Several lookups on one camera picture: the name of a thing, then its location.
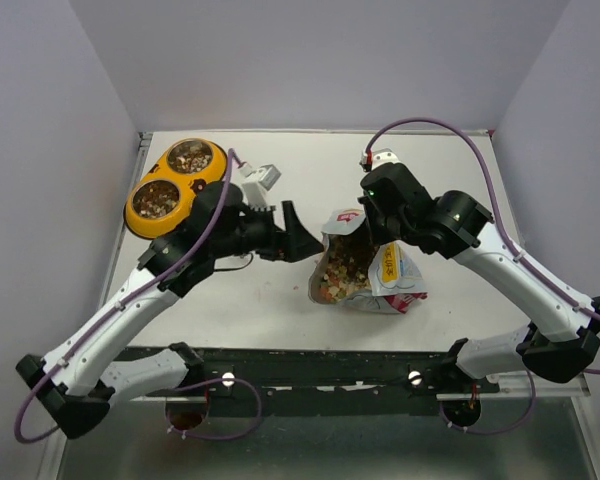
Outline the pet food bag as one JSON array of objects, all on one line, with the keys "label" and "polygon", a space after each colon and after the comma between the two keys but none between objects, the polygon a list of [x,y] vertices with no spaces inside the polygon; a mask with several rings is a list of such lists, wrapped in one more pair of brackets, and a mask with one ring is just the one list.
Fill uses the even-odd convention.
[{"label": "pet food bag", "polygon": [[324,253],[309,279],[321,305],[378,314],[404,314],[428,297],[422,274],[403,246],[371,243],[360,209],[332,212],[323,224]]}]

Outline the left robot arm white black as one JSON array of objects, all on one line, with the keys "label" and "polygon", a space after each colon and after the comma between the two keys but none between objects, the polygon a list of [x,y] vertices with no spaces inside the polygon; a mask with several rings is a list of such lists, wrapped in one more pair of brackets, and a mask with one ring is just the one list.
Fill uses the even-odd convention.
[{"label": "left robot arm white black", "polygon": [[67,438],[93,430],[111,407],[150,393],[194,393],[202,361],[183,343],[139,360],[119,354],[162,312],[215,272],[219,259],[253,253],[263,260],[296,263],[323,245],[300,222],[290,201],[278,227],[271,207],[255,208],[229,181],[208,184],[188,217],[151,241],[114,296],[72,337],[43,356],[25,355],[16,365],[38,400]]}]

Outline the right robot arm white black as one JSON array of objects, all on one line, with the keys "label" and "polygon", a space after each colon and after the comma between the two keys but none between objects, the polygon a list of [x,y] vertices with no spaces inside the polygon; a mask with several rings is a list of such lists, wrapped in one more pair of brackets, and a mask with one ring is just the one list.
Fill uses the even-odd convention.
[{"label": "right robot arm white black", "polygon": [[600,348],[600,296],[560,282],[499,232],[492,213],[467,193],[433,198],[401,163],[385,163],[360,183],[359,201],[376,243],[400,240],[471,270],[504,295],[529,324],[498,336],[456,341],[440,379],[460,392],[491,374],[528,370],[558,384],[587,371]]}]

